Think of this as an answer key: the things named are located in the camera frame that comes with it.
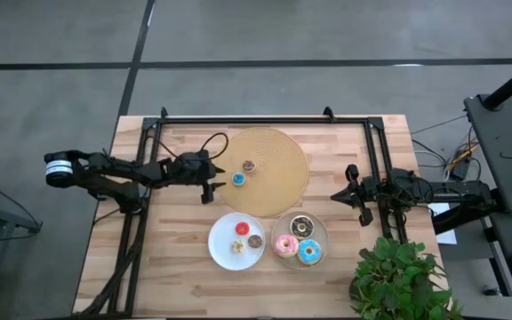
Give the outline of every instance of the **wooden table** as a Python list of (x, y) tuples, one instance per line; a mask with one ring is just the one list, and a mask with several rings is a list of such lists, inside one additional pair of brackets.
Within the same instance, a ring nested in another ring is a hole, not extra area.
[[(112, 156), (135, 158), (142, 116), (123, 116), (116, 128)], [(383, 116), (395, 167), (418, 170), (405, 116)], [(165, 125), (162, 141), (175, 153), (198, 150), (213, 133), (229, 137), (255, 126), (224, 124)], [(200, 188), (173, 186), (154, 191), (140, 264), (134, 316), (356, 316), (350, 308), (348, 286), (360, 261), (358, 252), (371, 249), (381, 236), (376, 205), (369, 204), (374, 222), (362, 228), (358, 209), (336, 203), (329, 196), (347, 186), (344, 170), (355, 163), (361, 176), (371, 174), (364, 129), (357, 124), (262, 125), (294, 138), (309, 162), (307, 191), (293, 210), (312, 212), (323, 220), (331, 237), (329, 254), (310, 270), (288, 269), (267, 247), (261, 260), (245, 271), (227, 271), (210, 257), (207, 238), (212, 224), (233, 210), (215, 193), (212, 204), (200, 203)], [(378, 141), (376, 132), (374, 140)], [(221, 148), (219, 143), (210, 151)], [(158, 159), (169, 154), (160, 148)], [(380, 172), (384, 168), (379, 161)], [(97, 218), (116, 208), (100, 204)], [(424, 242), (426, 252), (440, 256), (428, 211), (407, 213), (410, 241)], [(277, 217), (259, 219), (269, 236)], [(122, 214), (100, 221), (92, 230), (74, 311), (87, 307), (111, 276), (123, 225)], [(120, 301), (125, 301), (125, 285)]]

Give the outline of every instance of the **green plant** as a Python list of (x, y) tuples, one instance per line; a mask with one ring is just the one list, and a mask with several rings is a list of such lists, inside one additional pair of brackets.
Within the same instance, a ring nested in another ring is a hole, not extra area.
[(431, 281), (445, 273), (424, 249), (383, 237), (372, 251), (362, 249), (349, 287), (352, 308), (367, 320), (461, 319), (457, 301), (450, 307), (452, 292)]

